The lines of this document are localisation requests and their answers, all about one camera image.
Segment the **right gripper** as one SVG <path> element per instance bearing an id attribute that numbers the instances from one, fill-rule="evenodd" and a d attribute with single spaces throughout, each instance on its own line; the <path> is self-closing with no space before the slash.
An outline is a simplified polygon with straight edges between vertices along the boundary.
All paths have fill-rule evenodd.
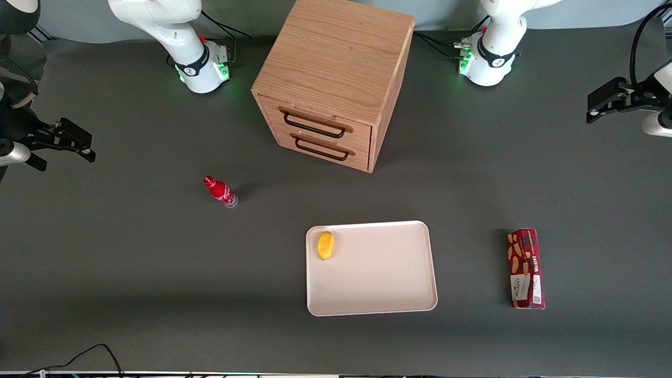
<path id="1" fill-rule="evenodd" d="M 41 172 L 45 171 L 48 162 L 34 154 L 39 149 L 53 149 L 77 153 L 84 160 L 93 163 L 96 153 L 91 150 L 93 136 L 79 125 L 67 118 L 60 118 L 55 126 L 56 136 L 28 137 L 41 129 L 41 120 L 31 110 L 14 109 L 10 98 L 1 100 L 1 139 L 24 144 L 30 154 L 25 163 Z"/>

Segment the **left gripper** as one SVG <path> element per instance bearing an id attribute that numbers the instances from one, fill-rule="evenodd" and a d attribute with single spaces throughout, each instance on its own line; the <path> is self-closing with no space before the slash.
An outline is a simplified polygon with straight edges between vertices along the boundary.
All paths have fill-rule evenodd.
<path id="1" fill-rule="evenodd" d="M 670 108 L 671 62 L 657 67 L 643 81 L 637 81 L 631 72 L 631 85 L 624 77 L 615 77 L 586 97 L 586 124 L 592 124 L 609 114 L 627 113 L 647 107 L 664 110 Z"/>

